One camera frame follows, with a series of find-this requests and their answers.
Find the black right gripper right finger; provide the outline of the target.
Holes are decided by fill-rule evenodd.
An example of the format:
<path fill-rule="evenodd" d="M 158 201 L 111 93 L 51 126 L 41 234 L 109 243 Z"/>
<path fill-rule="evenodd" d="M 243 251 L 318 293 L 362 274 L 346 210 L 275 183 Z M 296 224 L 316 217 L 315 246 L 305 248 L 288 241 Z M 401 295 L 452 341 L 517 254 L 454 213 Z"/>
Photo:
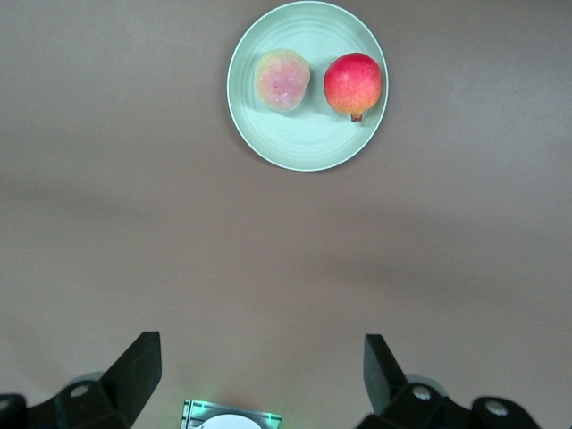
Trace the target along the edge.
<path fill-rule="evenodd" d="M 499 397 L 475 399 L 463 408 L 429 383 L 410 381 L 380 334 L 364 342 L 363 377 L 373 413 L 359 428 L 537 428 L 517 403 Z"/>

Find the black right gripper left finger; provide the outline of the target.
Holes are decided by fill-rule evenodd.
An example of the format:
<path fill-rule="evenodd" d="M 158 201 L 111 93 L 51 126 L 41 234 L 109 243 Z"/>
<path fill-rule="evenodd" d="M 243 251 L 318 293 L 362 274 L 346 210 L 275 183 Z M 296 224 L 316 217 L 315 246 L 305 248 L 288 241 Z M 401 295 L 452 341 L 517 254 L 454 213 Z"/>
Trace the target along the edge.
<path fill-rule="evenodd" d="M 1 396 L 3 428 L 131 428 L 161 380 L 158 332 L 143 332 L 97 379 L 69 383 L 34 407 Z"/>

